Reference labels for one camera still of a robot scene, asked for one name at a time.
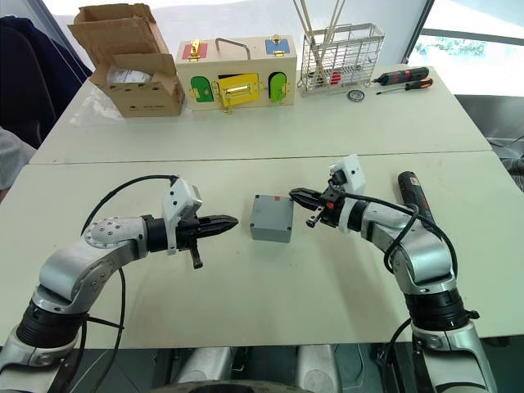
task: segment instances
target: metal basket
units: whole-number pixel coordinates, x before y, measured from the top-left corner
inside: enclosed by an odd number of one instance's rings
[[[340,25],[333,40],[328,29],[304,36],[300,83],[306,93],[336,92],[351,84],[365,84],[377,63],[384,33],[371,23]]]

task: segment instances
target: table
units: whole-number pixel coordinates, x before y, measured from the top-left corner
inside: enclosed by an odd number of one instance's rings
[[[375,76],[392,65],[376,68]],[[112,103],[86,82],[33,157],[32,164],[260,159],[491,147],[435,70],[425,90],[390,93],[373,84],[362,102],[345,94],[296,95],[293,106],[190,111],[176,118],[113,118]],[[100,115],[101,108],[106,112]]]
[[[239,225],[202,239],[203,269],[190,255],[155,253],[124,268],[128,281],[124,348],[257,346],[387,341],[408,316],[382,253],[358,233],[323,225],[295,208],[290,244],[249,234],[256,193],[322,190],[337,160],[222,160],[28,165],[0,205],[0,337],[20,321],[46,255],[78,238],[103,195],[144,174],[180,174],[198,186],[199,215],[227,214]],[[419,177],[436,222],[459,262],[458,287],[476,309],[482,337],[524,333],[524,194],[493,152],[362,156],[366,194],[400,202],[397,174]],[[148,180],[114,197],[98,217],[160,216],[166,181]],[[106,285],[91,314],[118,320],[120,280]],[[88,347],[109,348],[115,333],[89,326]],[[409,340],[406,332],[401,339]]]

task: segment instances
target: black chair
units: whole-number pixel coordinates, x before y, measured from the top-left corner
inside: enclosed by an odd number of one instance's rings
[[[56,122],[49,92],[29,41],[0,29],[0,125],[38,148]]]

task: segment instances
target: cardboard box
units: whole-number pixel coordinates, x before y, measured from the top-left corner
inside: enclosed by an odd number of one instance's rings
[[[146,4],[81,7],[69,29],[95,66],[116,53],[169,53]]]
[[[173,57],[163,53],[113,55],[111,63],[121,69],[152,75],[145,84],[109,84],[106,77],[111,64],[101,63],[91,81],[116,105],[123,117],[178,116],[184,92],[174,68]]]

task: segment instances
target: metal handle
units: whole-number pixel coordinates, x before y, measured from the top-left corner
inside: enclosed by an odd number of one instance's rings
[[[222,41],[223,43],[231,43],[232,45],[237,45],[238,47],[243,47],[244,49],[246,49],[247,60],[251,60],[251,52],[249,48],[247,47],[247,45],[245,45],[244,43],[238,43],[236,41],[231,41],[230,39],[226,39],[226,38],[217,38],[215,40],[215,45],[216,45],[216,50],[219,52],[220,52],[220,48],[219,48],[220,41]]]

